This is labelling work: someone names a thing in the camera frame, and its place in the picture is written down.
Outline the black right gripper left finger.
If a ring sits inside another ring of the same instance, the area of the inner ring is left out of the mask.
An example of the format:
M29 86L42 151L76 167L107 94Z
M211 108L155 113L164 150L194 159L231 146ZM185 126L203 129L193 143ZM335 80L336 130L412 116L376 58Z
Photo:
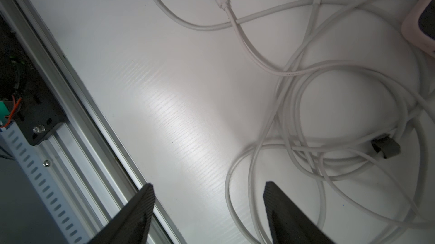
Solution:
M145 244L155 200L153 185L145 184L89 243Z

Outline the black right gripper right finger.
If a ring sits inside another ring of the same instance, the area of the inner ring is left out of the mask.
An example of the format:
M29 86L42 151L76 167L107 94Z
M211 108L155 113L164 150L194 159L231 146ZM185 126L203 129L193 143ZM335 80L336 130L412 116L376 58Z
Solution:
M274 244L333 243L274 182L266 182L263 200Z

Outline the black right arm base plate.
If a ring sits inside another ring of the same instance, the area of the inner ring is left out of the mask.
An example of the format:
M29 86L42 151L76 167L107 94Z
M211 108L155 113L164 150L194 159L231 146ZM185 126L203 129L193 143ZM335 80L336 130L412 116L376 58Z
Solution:
M15 32L1 18L1 127L17 124L30 145L47 140L67 116Z

